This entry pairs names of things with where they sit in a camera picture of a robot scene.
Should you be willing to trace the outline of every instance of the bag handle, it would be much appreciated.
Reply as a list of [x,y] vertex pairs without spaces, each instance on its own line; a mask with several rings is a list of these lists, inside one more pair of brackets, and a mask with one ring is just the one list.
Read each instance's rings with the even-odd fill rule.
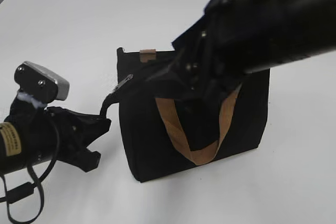
[[156,98],[156,105],[174,148],[195,165],[210,163],[216,157],[231,126],[231,121],[240,87],[223,101],[219,113],[219,139],[198,151],[191,151],[188,139],[181,126],[173,99]]

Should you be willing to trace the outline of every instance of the yellow label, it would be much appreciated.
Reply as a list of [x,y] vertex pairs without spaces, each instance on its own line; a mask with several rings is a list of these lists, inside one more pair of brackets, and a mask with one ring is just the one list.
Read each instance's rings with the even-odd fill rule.
[[11,123],[0,123],[0,133],[4,139],[7,157],[20,154],[21,140],[14,126]]

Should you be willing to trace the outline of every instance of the white surface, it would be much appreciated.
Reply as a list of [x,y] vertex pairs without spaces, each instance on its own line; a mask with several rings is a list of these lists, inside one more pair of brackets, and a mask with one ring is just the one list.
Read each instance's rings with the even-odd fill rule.
[[[71,83],[56,105],[98,113],[116,83],[116,49],[171,49],[208,0],[6,0],[0,5],[2,120],[15,96],[15,68],[25,60]],[[336,54],[275,68],[269,120],[260,148],[153,182],[136,182],[117,116],[91,149],[102,153],[88,174],[58,163],[44,183],[46,208],[36,223],[336,223]],[[38,167],[41,172],[45,165]],[[8,177],[10,188],[26,172]],[[13,207],[26,220],[38,197]],[[0,205],[1,224],[7,221]]]

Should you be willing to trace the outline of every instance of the bolt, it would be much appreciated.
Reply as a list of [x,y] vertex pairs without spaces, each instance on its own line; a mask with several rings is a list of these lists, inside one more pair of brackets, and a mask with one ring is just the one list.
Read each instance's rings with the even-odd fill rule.
[[190,72],[190,70],[191,70],[191,65],[190,65],[190,63],[188,63],[187,65],[185,65],[185,69],[186,69],[188,72]]
[[46,81],[45,80],[39,80],[38,81],[38,85],[43,88],[46,85]]
[[232,2],[232,0],[222,0],[221,4],[222,5],[227,5],[227,4],[231,3],[231,2]]
[[20,67],[17,68],[17,71],[18,71],[19,73],[22,73],[23,71],[25,71],[25,68],[22,67],[22,66],[20,66]]
[[38,154],[38,156],[37,156],[37,161],[39,161],[39,162],[40,162],[41,160],[42,160],[42,154],[41,154],[41,153],[39,153],[39,154]]

